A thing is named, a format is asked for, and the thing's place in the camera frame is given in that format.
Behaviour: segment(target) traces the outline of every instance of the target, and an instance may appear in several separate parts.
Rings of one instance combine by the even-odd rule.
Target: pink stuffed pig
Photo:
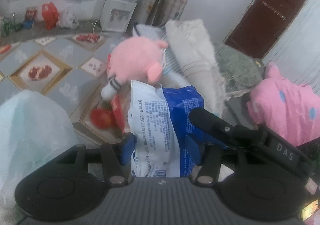
[[[110,101],[126,82],[137,80],[153,84],[162,75],[163,49],[168,47],[161,40],[132,37],[120,43],[109,55],[108,84],[101,97]]]

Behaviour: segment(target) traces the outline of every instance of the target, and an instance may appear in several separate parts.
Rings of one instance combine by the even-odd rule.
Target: blue and white package
[[[204,100],[193,86],[156,89],[132,81],[128,123],[137,143],[131,157],[137,177],[188,176],[194,162],[186,150],[186,135],[200,135],[188,120],[189,112],[203,107]]]
[[[196,107],[204,107],[204,100],[193,86],[180,89],[163,88],[164,97],[168,103],[170,119],[178,139],[180,148],[180,176],[189,176],[195,166],[186,149],[186,136],[194,134],[202,137],[202,131],[189,121],[189,113]]]

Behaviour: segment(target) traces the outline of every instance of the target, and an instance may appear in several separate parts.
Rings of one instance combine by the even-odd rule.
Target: gray pillow
[[[225,44],[214,46],[220,72],[226,79],[226,92],[229,96],[241,96],[263,80],[264,65],[261,61]]]

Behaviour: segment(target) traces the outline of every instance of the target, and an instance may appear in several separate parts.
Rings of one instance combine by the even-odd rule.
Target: light blue plastic bag
[[[38,92],[20,92],[0,106],[0,224],[17,222],[17,184],[78,143],[65,110]]]

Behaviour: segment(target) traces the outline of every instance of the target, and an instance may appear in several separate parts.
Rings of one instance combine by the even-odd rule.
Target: pink cloth
[[[250,93],[249,114],[297,147],[320,137],[320,97],[310,85],[296,85],[281,76],[275,63],[266,79]]]

